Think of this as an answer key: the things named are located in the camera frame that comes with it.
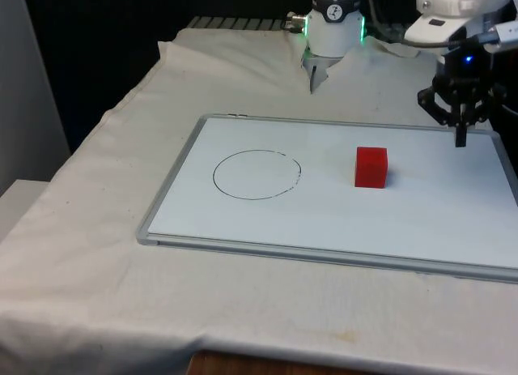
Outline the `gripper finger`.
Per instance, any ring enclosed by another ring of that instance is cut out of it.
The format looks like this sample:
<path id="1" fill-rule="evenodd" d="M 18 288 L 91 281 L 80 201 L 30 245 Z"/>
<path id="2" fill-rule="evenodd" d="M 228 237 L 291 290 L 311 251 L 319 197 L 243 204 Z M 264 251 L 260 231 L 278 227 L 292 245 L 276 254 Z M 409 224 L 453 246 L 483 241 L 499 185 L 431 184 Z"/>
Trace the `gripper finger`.
<path id="1" fill-rule="evenodd" d="M 466 146 L 468 128 L 485 122 L 507 99 L 507 89 L 499 83 L 473 87 L 461 102 L 460 147 Z"/>
<path id="2" fill-rule="evenodd" d="M 449 109 L 445 109 L 436 101 L 439 97 Z M 418 92 L 419 106 L 442 126 L 455 130 L 455 147 L 461 147 L 461 102 L 458 91 L 452 87 L 440 87 L 438 91 L 430 86 Z"/>

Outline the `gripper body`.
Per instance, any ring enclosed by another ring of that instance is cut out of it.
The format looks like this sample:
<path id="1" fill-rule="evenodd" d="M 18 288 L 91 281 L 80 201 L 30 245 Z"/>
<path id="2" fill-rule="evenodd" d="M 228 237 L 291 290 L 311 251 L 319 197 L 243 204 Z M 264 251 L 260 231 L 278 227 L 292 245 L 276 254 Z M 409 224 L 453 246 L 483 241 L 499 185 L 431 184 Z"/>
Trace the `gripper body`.
<path id="1" fill-rule="evenodd" d="M 437 64 L 433 87 L 452 91 L 453 87 L 478 87 L 485 90 L 492 82 L 493 57 L 482 45 L 449 49 Z"/>

